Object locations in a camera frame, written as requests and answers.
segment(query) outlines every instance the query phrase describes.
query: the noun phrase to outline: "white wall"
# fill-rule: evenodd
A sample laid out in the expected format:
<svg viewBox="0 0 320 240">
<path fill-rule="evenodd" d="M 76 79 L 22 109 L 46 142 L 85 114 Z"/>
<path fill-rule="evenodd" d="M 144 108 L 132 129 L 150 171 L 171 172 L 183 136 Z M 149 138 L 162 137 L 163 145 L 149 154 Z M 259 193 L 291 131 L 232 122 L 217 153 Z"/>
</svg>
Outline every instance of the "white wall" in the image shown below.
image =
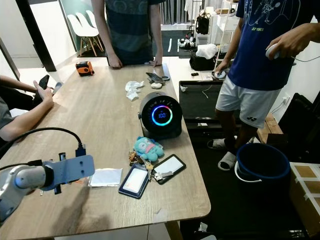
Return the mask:
<svg viewBox="0 0 320 240">
<path fill-rule="evenodd" d="M 12 58 L 38 56 L 15 0 L 1 0 L 0 36 Z"/>
<path fill-rule="evenodd" d="M 31 4 L 36 23 L 55 66 L 76 53 L 58 1 Z"/>
<path fill-rule="evenodd" d="M 313 23 L 317 23 L 316 18 L 312 19 Z M 310 42 L 309 46 L 296 56 L 300 60 L 310 60 L 315 57 L 320 56 L 320 43 Z M 320 58 L 315 59 L 310 62 L 300 62 L 295 60 L 297 63 L 292 67 L 289 80 L 286 86 L 281 90 L 278 98 L 276 99 L 271 110 L 278 107 L 283 101 L 283 97 L 287 94 L 290 96 L 290 101 L 295 93 L 305 96 L 309 101 L 313 103 L 317 94 L 320 91 Z M 285 113 L 287 105 L 282 105 L 279 111 L 275 112 L 273 115 L 275 119 L 279 122 Z"/>
<path fill-rule="evenodd" d="M 0 75 L 5 75 L 7 77 L 17 79 L 1 50 L 0 50 Z"/>
</svg>

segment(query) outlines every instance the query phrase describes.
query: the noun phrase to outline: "electrical outlet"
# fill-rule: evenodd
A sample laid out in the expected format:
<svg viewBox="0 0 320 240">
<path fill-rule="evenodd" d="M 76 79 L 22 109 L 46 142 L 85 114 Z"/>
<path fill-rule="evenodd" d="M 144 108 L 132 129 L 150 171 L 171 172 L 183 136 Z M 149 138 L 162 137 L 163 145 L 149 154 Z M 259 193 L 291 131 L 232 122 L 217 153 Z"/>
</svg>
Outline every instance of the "electrical outlet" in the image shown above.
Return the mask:
<svg viewBox="0 0 320 240">
<path fill-rule="evenodd" d="M 283 104 L 284 105 L 287 105 L 288 103 L 289 103 L 289 101 L 290 101 L 290 95 L 288 94 L 288 93 L 284 93 L 284 96 L 282 97 L 282 102 L 283 102 Z"/>
</svg>

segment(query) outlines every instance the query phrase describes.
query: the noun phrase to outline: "plush toy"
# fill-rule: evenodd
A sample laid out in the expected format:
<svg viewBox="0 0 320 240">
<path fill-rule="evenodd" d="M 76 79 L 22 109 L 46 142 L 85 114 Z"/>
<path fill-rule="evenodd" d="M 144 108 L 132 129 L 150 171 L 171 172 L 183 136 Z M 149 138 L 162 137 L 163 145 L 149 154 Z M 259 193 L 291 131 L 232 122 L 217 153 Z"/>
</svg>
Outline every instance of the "plush toy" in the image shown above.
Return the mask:
<svg viewBox="0 0 320 240">
<path fill-rule="evenodd" d="M 150 162 L 157 161 L 158 157 L 162 157 L 165 154 L 159 143 L 153 139 L 141 136 L 136 139 L 133 149 L 140 158 Z"/>
</svg>

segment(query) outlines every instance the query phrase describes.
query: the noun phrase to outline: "black bag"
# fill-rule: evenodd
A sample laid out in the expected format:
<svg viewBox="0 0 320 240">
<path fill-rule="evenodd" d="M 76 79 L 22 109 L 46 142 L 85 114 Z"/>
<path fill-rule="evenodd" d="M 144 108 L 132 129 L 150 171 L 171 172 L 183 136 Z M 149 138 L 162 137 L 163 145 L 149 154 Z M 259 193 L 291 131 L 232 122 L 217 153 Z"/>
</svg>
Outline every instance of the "black bag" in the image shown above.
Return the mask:
<svg viewBox="0 0 320 240">
<path fill-rule="evenodd" d="M 204 13 L 204 16 L 198 16 L 196 18 L 196 24 L 195 24 L 196 32 L 198 34 L 208 34 L 209 32 L 209 17 L 206 13 Z"/>
<path fill-rule="evenodd" d="M 196 53 L 191 52 L 190 66 L 193 70 L 196 71 L 212 71 L 215 68 L 216 57 L 214 56 L 211 59 L 206 59 L 202 56 L 196 56 Z"/>
</svg>

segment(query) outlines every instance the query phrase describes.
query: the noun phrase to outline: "id card holder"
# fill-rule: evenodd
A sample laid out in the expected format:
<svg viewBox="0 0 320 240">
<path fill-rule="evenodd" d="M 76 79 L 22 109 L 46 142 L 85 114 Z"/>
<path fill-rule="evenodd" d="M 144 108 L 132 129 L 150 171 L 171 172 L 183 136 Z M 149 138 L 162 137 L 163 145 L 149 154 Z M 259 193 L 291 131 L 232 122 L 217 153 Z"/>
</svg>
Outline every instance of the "id card holder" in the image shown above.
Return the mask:
<svg viewBox="0 0 320 240">
<path fill-rule="evenodd" d="M 141 198 L 148 184 L 148 171 L 139 163 L 132 165 L 118 192 L 136 199 Z"/>
<path fill-rule="evenodd" d="M 181 161 L 181 159 L 178 158 L 177 155 L 172 154 L 162 162 L 155 165 L 153 167 L 152 174 L 155 175 L 155 173 L 165 174 L 168 172 L 172 172 L 172 175 L 165 176 L 163 179 L 157 181 L 158 184 L 164 184 L 168 180 L 172 179 L 175 175 L 180 173 L 182 170 L 184 170 L 186 167 L 186 164 Z"/>
</svg>

